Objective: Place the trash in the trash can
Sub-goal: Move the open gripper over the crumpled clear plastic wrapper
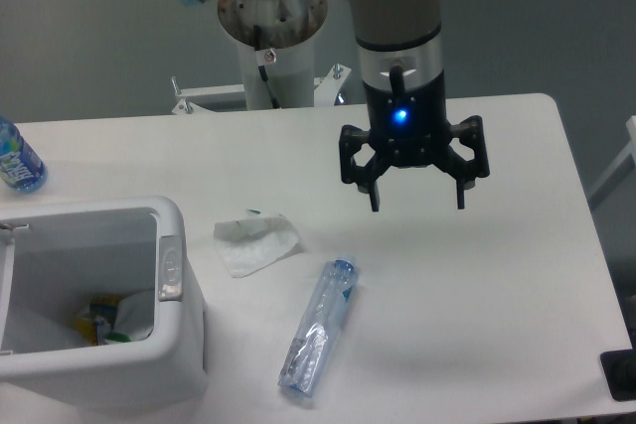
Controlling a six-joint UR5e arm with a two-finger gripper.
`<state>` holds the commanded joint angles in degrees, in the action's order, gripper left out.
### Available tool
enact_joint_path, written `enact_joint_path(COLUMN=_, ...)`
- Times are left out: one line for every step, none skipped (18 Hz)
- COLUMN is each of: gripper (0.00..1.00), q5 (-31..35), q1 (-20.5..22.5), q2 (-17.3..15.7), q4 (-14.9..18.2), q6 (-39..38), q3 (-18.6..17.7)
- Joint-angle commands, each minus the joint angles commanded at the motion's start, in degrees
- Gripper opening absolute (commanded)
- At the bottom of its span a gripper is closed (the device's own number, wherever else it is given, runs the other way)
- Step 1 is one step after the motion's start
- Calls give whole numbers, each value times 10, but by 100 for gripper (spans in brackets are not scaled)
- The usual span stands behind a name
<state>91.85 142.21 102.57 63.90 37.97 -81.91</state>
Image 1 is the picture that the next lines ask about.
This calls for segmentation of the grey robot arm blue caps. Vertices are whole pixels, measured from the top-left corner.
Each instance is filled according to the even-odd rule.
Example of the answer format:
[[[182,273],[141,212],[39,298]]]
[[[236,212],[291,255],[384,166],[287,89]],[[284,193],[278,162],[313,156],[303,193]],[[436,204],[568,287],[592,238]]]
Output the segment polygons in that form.
[[[209,0],[181,0],[200,5]],[[256,108],[292,107],[313,96],[312,60],[290,54],[314,39],[326,0],[216,0],[227,34],[245,54],[241,69],[247,102]],[[372,203],[389,168],[434,166],[463,195],[489,175],[483,123],[446,116],[440,0],[347,0],[358,46],[370,127],[342,128],[342,181]]]

